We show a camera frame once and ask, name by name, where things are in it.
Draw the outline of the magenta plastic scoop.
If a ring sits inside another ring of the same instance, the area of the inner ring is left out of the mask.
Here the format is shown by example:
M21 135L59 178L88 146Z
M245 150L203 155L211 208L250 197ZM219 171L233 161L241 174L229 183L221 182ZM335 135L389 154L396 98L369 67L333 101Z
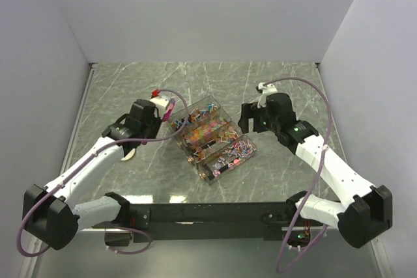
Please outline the magenta plastic scoop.
M165 108L165 113L164 113L164 116L163 116L163 119L162 119L163 122L166 122L170 118L170 116L172 114L172 111L175 107L175 103L176 103L176 101L175 101L174 98L171 98L169 100L168 105Z

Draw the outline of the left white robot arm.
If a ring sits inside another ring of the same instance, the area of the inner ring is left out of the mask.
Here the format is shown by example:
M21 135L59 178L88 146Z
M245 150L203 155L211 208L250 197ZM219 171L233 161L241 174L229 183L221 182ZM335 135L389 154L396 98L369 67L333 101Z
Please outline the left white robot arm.
M130 112L107 126L90 150L67 171L43 187L32 185L23 196L21 229L60 250L79 231L101 223L133 227L130 202L123 196L108 192L95 201L80 200L142 139L156 138L169 105L166 96L136 100Z

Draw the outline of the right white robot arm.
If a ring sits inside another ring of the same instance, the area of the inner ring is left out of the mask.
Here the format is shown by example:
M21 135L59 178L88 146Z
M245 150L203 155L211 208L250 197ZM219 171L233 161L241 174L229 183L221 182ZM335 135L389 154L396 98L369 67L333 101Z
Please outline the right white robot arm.
M250 121L255 132L272 132L281 145L319 173L338 197L329 201L300 191L287 199L288 222L301 225L312 220L328 225L355 248L392 228L392 192L361 177L309 122L297 119L289 95L275 92L265 97L263 105L242 104L238 126L243 133L249 132Z

